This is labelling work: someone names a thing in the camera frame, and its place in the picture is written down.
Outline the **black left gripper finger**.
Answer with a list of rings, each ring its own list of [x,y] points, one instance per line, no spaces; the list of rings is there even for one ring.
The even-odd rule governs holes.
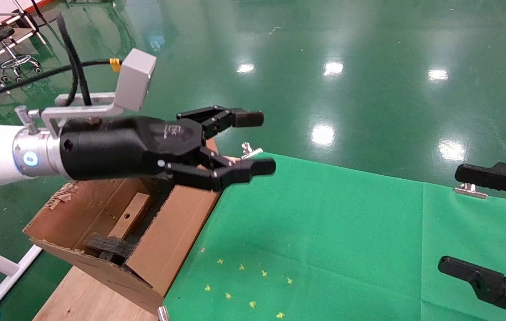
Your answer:
[[[270,176],[276,171],[273,158],[241,159],[233,161],[208,148],[200,148],[184,163],[157,161],[159,172],[165,172],[176,185],[220,192],[229,185],[249,183],[255,176]]]
[[[262,111],[247,111],[242,108],[225,108],[213,105],[179,113],[176,118],[189,119],[200,124],[203,137],[208,140],[230,127],[249,128],[262,126],[265,114]]]

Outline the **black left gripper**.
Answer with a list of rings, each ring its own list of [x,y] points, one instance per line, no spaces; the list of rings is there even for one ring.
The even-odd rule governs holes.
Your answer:
[[[168,163],[196,166],[206,144],[194,120],[148,116],[110,117],[98,125],[70,120],[61,130],[60,157],[73,180],[142,177],[165,171]]]

